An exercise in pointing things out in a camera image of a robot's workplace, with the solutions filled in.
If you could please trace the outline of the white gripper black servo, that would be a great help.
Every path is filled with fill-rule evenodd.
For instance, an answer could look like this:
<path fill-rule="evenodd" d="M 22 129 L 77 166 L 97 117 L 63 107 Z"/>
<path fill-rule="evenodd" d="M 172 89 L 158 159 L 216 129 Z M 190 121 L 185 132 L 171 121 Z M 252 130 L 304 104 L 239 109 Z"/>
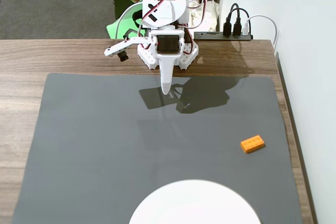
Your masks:
<path fill-rule="evenodd" d="M 175 59 L 182 56 L 184 49 L 184 31 L 151 30 L 151 53 L 159 60 L 161 90 L 167 95 L 171 88 Z"/>

